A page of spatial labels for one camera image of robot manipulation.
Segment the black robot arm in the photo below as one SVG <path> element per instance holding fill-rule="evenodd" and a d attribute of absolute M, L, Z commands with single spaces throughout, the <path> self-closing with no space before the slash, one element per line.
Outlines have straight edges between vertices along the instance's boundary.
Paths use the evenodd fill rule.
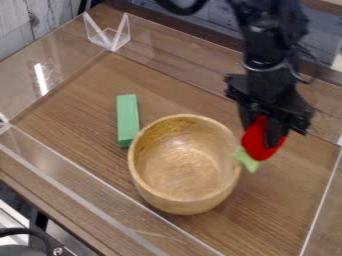
<path fill-rule="evenodd" d="M 273 148 L 292 131 L 307 134 L 315 107 L 297 90 L 309 19 L 300 0 L 226 0 L 244 37 L 244 74 L 228 74 L 226 96 L 249 128 L 266 118 L 262 143 Z"/>

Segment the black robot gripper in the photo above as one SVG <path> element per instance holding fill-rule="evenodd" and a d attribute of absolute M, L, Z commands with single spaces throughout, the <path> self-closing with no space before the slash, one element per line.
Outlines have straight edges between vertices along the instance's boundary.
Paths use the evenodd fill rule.
<path fill-rule="evenodd" d="M 291 129 L 307 135 L 312 126 L 316 109 L 297 91 L 297 84 L 312 80 L 303 80 L 299 71 L 299 65 L 289 65 L 272 72 L 248 70 L 245 74 L 225 75 L 226 97 L 238 104 L 244 129 L 249 129 L 258 115 L 269 116 L 268 148 L 280 145 Z"/>

